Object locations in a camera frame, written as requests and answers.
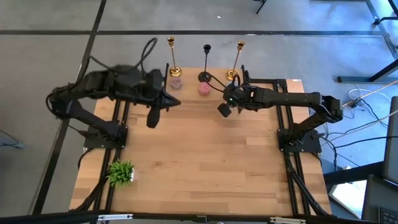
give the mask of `cable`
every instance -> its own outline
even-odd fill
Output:
[[[335,171],[337,171],[337,151],[336,151],[336,147],[333,143],[331,143],[329,140],[327,140],[324,137],[321,137],[323,140],[326,141],[326,143],[328,144],[328,146],[331,148],[331,150],[335,153],[335,158],[333,159],[333,166],[335,167]]]
[[[18,141],[16,138],[12,137],[12,136],[11,136],[10,134],[8,134],[7,132],[5,132],[5,131],[3,131],[3,130],[0,130],[0,132],[4,133],[6,136],[10,137],[12,140],[14,140],[14,141],[16,142],[16,143],[14,143],[14,144],[2,144],[2,145],[0,145],[0,147],[3,147],[3,146],[16,146],[16,145],[19,144],[19,141]]]
[[[241,77],[239,77],[239,75],[234,75],[231,83],[233,83],[235,85],[235,78],[238,79],[238,87],[241,86]]]
[[[376,137],[376,138],[363,139],[363,140],[351,142],[351,143],[349,143],[349,144],[345,144],[345,145],[342,145],[342,146],[336,146],[335,148],[337,149],[337,148],[340,148],[340,147],[346,147],[346,146],[350,146],[350,145],[352,145],[352,144],[356,144],[356,143],[364,142],[364,141],[370,141],[370,140],[376,140],[376,139],[390,139],[390,138],[398,138],[398,136],[384,136],[384,137]]]
[[[80,130],[78,130],[77,128],[73,127],[72,125],[69,124],[68,127],[69,127],[69,128],[72,128],[73,130],[77,131],[77,133],[80,134]]]
[[[85,152],[80,156],[79,161],[78,161],[78,163],[77,163],[77,169],[78,169],[78,170],[80,169],[81,160],[82,160],[83,157],[84,157],[87,153],[89,153],[91,150],[93,150],[93,148],[87,148],[87,151],[85,151]]]
[[[362,128],[363,126],[366,126],[366,125],[371,124],[371,123],[373,123],[373,122],[376,122],[376,121],[371,121],[371,122],[366,123],[366,124],[363,124],[363,125],[361,125],[361,126],[359,126],[359,127],[350,129],[350,130],[346,131],[345,133],[338,133],[338,132],[335,132],[335,133],[330,133],[330,134],[347,134],[348,132],[350,132],[350,131],[352,131],[352,130],[355,130],[355,129],[358,129],[358,128]]]
[[[362,125],[361,127],[355,128],[355,130],[352,131],[352,132],[350,132],[350,133],[347,131],[344,135],[338,136],[338,137],[336,137],[336,138],[334,138],[334,139],[332,139],[332,140],[330,140],[330,141],[334,141],[334,140],[336,140],[336,139],[338,139],[338,138],[341,138],[341,137],[343,137],[343,136],[347,136],[347,135],[353,134],[353,133],[355,133],[355,132],[357,132],[357,131],[364,130],[364,129],[366,129],[366,128],[368,128],[368,127],[371,127],[371,126],[373,126],[373,125],[375,125],[375,124],[377,124],[377,123],[380,123],[382,120],[384,120],[384,119],[386,119],[386,118],[389,118],[390,116],[392,116],[392,115],[394,115],[394,114],[396,114],[396,113],[398,113],[398,110],[393,111],[391,114],[389,114],[389,115],[387,115],[387,116],[385,116],[385,117],[383,117],[383,118],[381,118],[381,119],[379,119],[379,120],[377,120],[377,121],[373,121],[372,123],[364,124],[364,125]]]
[[[338,154],[338,153],[337,153],[337,156],[341,156],[341,157],[343,157],[344,159],[346,159],[347,161],[350,161],[350,163],[356,165],[357,167],[360,167],[360,165],[356,164],[356,163],[353,162],[351,159],[348,159],[347,157],[345,157],[345,156],[343,156],[343,155],[341,155],[341,154]]]
[[[349,94],[350,94],[351,92],[357,91],[357,90],[372,92],[371,90],[365,90],[365,89],[362,89],[362,88],[356,88],[356,89],[352,89],[352,90],[350,90],[350,91],[348,92],[348,98],[350,98],[351,100],[355,100],[355,99],[352,99],[352,97],[351,97]],[[390,99],[387,95],[385,95],[384,93],[379,93],[379,92],[375,92],[375,93],[384,96],[384,97],[386,98],[386,100],[388,100],[389,102],[391,102],[391,99]]]
[[[219,84],[221,84],[224,88],[227,88],[226,85],[224,85],[224,83],[222,83],[221,81],[219,81],[214,75],[209,74],[209,73],[208,73],[208,75],[209,75],[211,78],[214,78],[214,79],[215,79]],[[212,87],[213,89],[215,89],[215,90],[217,90],[217,91],[220,91],[220,92],[224,93],[223,90],[220,90],[220,89],[218,89],[218,88],[212,86],[212,85],[209,83],[209,81],[207,81],[206,78],[205,78],[205,81],[206,81],[206,83],[207,83],[210,87]]]
[[[90,59],[92,59],[93,61],[95,61],[98,65],[101,65],[104,68],[107,68],[108,70],[112,71],[112,72],[117,72],[115,70],[113,70],[111,67],[105,65],[104,63],[100,62],[97,58],[95,58],[94,56],[90,55]]]
[[[348,118],[348,119],[354,119],[355,118],[355,111],[356,111],[356,108],[354,109],[354,112],[350,110],[352,117],[349,117],[349,116],[346,116],[346,115],[343,115],[343,116],[345,118]]]
[[[217,90],[217,91],[219,91],[219,92],[222,92],[222,93],[224,93],[224,91],[223,91],[223,90],[220,90],[220,89],[218,89],[218,88],[216,88],[216,87],[212,86],[212,85],[209,83],[209,81],[207,81],[207,79],[206,79],[206,78],[205,78],[205,81],[206,81],[207,85],[209,85],[209,86],[210,86],[210,87],[212,87],[213,89],[215,89],[215,90]]]
[[[397,82],[398,82],[398,80],[396,80],[396,81],[394,81],[394,82],[392,82],[392,83],[389,83],[389,84],[387,84],[387,85],[384,85],[384,86],[378,88],[377,90],[371,91],[370,93],[367,93],[367,94],[361,96],[360,98],[363,99],[363,98],[369,96],[370,94],[376,93],[376,92],[378,92],[378,91],[380,91],[380,90],[382,90],[382,89],[384,89],[384,88],[387,88],[387,87],[389,87],[389,86],[391,86],[392,84],[395,84],[395,83],[397,83]],[[351,100],[350,102],[345,103],[345,104],[343,105],[343,107],[346,106],[346,105],[348,105],[348,104],[350,104],[350,103],[352,103],[352,102],[353,102],[353,100]]]
[[[145,52],[147,51],[148,46],[149,46],[151,43],[153,43],[152,46],[150,47],[150,49],[148,50],[148,52],[145,54]],[[144,60],[149,56],[149,54],[152,52],[152,50],[155,48],[156,44],[157,44],[157,38],[156,38],[156,37],[154,37],[154,38],[152,38],[151,40],[148,41],[148,43],[145,45],[144,49],[142,50],[140,61],[139,61],[135,66],[133,66],[133,68],[137,68],[138,65],[141,65],[141,71],[142,71],[142,73],[143,73],[143,74],[146,74],[145,69],[144,69],[143,62],[144,62]]]
[[[363,96],[362,90],[359,90],[359,94],[361,94],[361,96]]]
[[[371,105],[369,105],[369,103],[367,103],[365,101],[365,99],[362,99],[362,101],[371,109],[371,113],[376,117],[376,119],[380,119],[379,116],[373,111],[373,108],[371,107]]]
[[[157,43],[157,38],[156,38],[156,37],[152,38],[151,40],[149,40],[149,41],[146,43],[144,49],[142,50],[140,61],[138,61],[131,69],[135,69],[135,68],[137,68],[139,65],[141,65],[142,71],[145,73],[144,66],[142,65],[142,63],[143,63],[143,61],[149,56],[149,54],[152,52],[152,50],[153,50],[154,47],[156,46],[156,43]],[[147,48],[148,48],[148,46],[149,46],[150,44],[152,44],[152,46],[150,47],[150,49],[148,50],[148,52],[145,54],[144,52],[147,50]],[[109,66],[105,65],[104,63],[100,62],[97,58],[95,58],[95,57],[92,56],[92,55],[90,55],[89,58],[90,58],[90,59],[93,59],[94,62],[98,63],[99,65],[101,65],[101,66],[103,66],[103,67],[105,67],[105,68],[107,68],[107,69],[109,69],[109,70],[112,71],[112,72],[115,72],[115,73],[116,73],[116,72],[119,72],[119,73],[121,73],[120,71],[117,71],[117,70],[115,70],[115,69],[112,69],[111,67],[109,67]],[[77,84],[79,84],[79,83],[82,81],[83,77],[84,77],[84,75],[83,75],[81,78],[79,78],[78,80],[76,80],[75,83],[69,83],[67,86],[64,86],[64,87],[61,87],[61,88],[55,88],[55,89],[53,90],[53,92],[54,92],[54,91],[64,90],[64,89],[72,89],[72,88],[74,88],[75,86],[77,86]],[[58,118],[60,118],[60,119],[63,119],[64,117],[62,116],[62,114],[56,113],[56,112],[50,107],[50,105],[49,105],[49,99],[52,97],[53,92],[51,92],[50,94],[48,94],[47,97],[45,98],[45,105],[46,105],[47,109],[48,109],[54,116],[56,116],[56,117],[58,117]]]
[[[341,155],[341,154],[338,154],[337,153],[337,150],[336,150],[336,147],[335,147],[335,145],[333,145],[333,143],[331,143],[329,140],[327,140],[326,138],[324,138],[324,137],[321,137],[323,140],[325,140],[326,141],[326,143],[328,144],[328,146],[331,148],[331,150],[334,152],[334,155],[335,155],[335,158],[334,158],[334,160],[333,160],[333,165],[334,165],[334,167],[335,167],[335,171],[337,171],[337,156],[340,156],[340,157],[342,157],[342,158],[344,158],[344,159],[346,159],[347,161],[350,161],[352,164],[354,164],[354,165],[356,165],[356,166],[360,166],[360,165],[358,165],[357,163],[355,163],[355,162],[353,162],[351,159],[348,159],[347,157],[345,157],[345,156],[343,156],[343,155]]]

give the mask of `potted plant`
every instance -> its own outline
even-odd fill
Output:
[[[112,162],[109,166],[108,176],[111,187],[120,187],[130,184],[134,180],[134,166],[131,161]]]

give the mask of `black candlestick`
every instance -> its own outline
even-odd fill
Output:
[[[199,73],[198,79],[199,82],[210,82],[211,80],[211,75],[210,73],[206,72],[206,68],[207,68],[207,54],[210,52],[211,46],[206,44],[203,46],[203,49],[205,49],[205,54],[206,54],[206,59],[205,59],[205,71]]]

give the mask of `wooden table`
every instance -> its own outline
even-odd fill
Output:
[[[122,161],[135,165],[134,182],[114,192],[113,212],[278,215],[292,214],[283,155],[279,151],[276,108],[259,112],[234,109],[222,117],[220,92],[198,94],[202,68],[182,68],[183,87],[167,91],[182,101],[162,111],[155,129],[147,128],[145,106],[130,106],[129,134]],[[227,84],[228,69],[208,71]],[[219,86],[215,80],[211,83]],[[300,80],[287,80],[289,92],[303,92]],[[272,88],[268,84],[255,84]],[[98,100],[95,115],[111,120],[114,102]],[[307,108],[292,108],[294,121],[308,117]],[[104,149],[81,162],[70,208],[79,206],[100,176]],[[301,154],[305,182],[318,203],[331,212],[319,160]],[[108,186],[101,199],[104,208]],[[299,188],[296,194],[302,212]]]

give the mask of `concrete floor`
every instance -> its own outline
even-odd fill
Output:
[[[0,1],[0,29],[91,29],[100,0]],[[391,15],[387,1],[373,0],[381,16]],[[259,15],[258,2],[219,0],[113,0],[109,1],[100,29],[106,30],[378,30],[364,2],[268,0]],[[383,22],[396,42],[398,22]],[[144,44],[152,36],[99,36],[92,54],[108,65],[139,60]],[[167,36],[144,62],[146,68],[164,69],[171,62]],[[298,78],[305,91],[319,91],[347,101],[352,84],[338,84],[340,75],[369,76],[393,61],[382,37],[315,36],[175,36],[179,65],[203,66],[203,44],[211,44],[209,67],[233,65],[237,40],[244,40],[239,64],[254,78]],[[0,217],[26,214],[59,121],[44,105],[55,86],[73,82],[87,36],[0,36],[0,129],[12,134],[25,148],[0,148]],[[91,64],[89,70],[100,68]],[[359,85],[374,90],[379,85]],[[382,91],[398,95],[396,86]],[[389,102],[380,95],[366,98],[379,117],[389,113]],[[83,100],[88,110],[95,102]],[[329,124],[330,132],[346,131],[375,120],[367,109],[356,110],[354,119]],[[72,122],[74,126],[84,125]],[[358,139],[385,136],[381,124],[335,141],[342,145]],[[359,165],[381,161],[384,140],[364,142],[339,149]],[[67,211],[77,174],[83,138],[69,130],[44,212]],[[333,161],[323,147],[322,158]],[[338,158],[339,166],[354,166]]]

